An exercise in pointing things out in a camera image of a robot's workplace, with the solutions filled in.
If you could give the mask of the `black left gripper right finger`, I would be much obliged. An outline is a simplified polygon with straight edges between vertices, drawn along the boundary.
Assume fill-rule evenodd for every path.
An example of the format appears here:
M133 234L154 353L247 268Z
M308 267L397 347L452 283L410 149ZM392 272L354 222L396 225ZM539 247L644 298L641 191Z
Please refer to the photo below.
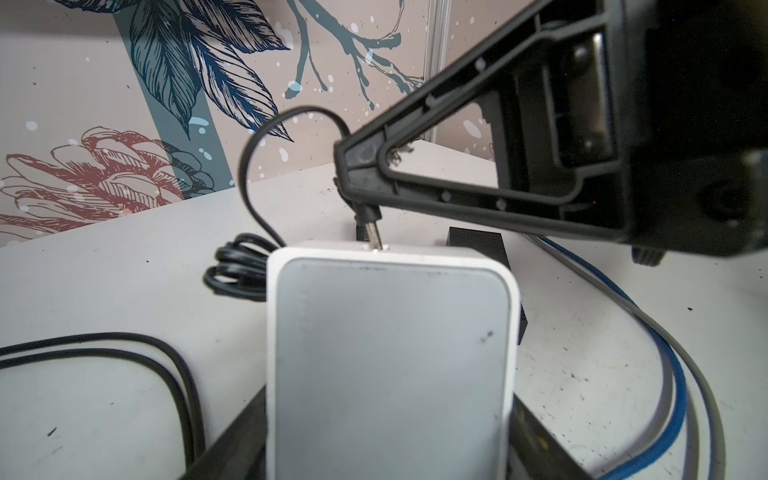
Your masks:
M592 479L517 395L513 396L508 441L511 480Z

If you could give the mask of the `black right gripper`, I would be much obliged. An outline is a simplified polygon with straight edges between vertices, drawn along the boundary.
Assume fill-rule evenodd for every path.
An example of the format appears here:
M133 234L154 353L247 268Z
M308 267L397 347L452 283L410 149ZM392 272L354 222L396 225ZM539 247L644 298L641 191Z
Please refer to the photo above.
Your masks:
M564 88L549 111L574 168L554 219L519 232L731 257L767 246L767 5L763 1L535 1L515 17Z

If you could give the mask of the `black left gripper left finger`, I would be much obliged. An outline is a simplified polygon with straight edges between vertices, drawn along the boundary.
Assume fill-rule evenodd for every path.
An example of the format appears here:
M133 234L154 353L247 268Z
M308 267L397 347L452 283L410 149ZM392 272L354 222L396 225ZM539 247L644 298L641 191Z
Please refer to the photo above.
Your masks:
M264 480L267 477L266 393L263 387L182 479Z

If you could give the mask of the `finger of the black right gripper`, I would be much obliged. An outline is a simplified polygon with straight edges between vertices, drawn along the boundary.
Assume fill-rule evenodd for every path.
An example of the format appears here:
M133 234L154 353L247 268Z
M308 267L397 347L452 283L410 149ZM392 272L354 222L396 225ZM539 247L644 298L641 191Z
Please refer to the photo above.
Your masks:
M624 237L627 150L622 1L536 1L335 149L342 195L504 230ZM492 186L396 169L425 131L475 104L490 125Z

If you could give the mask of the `black power adapter with cable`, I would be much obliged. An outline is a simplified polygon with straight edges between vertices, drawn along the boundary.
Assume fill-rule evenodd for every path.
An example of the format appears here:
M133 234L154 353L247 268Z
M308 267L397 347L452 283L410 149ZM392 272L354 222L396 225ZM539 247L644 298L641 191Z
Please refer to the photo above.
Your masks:
M352 142L361 142L361 133L353 133L336 113L320 106L300 106L288 109L257 127L243 147L237 170L238 192L248 213L268 235L266 238L241 233L234 240L216 249L217 264L206 269L203 283L216 295L262 303L268 293L268 259L286 246L285 240L256 211L250 199L247 180L249 167L261 140L277 129L282 122L300 114L317 113L328 117L337 127L341 139L334 145L336 151Z

